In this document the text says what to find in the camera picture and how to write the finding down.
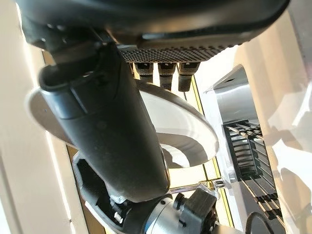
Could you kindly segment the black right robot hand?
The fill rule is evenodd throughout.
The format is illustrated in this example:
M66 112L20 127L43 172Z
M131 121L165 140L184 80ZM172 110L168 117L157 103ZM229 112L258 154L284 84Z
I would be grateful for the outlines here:
M139 203L170 187L131 63L202 62L258 36L287 0L19 0L26 41L48 51L39 86L113 194Z

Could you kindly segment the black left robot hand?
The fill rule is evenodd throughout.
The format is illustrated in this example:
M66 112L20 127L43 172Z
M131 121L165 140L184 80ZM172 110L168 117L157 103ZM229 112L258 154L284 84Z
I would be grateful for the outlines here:
M85 206L105 228L117 234L135 234L131 220L134 204L128 200L118 204L110 198L104 181L88 164L82 152L73 157L73 171Z

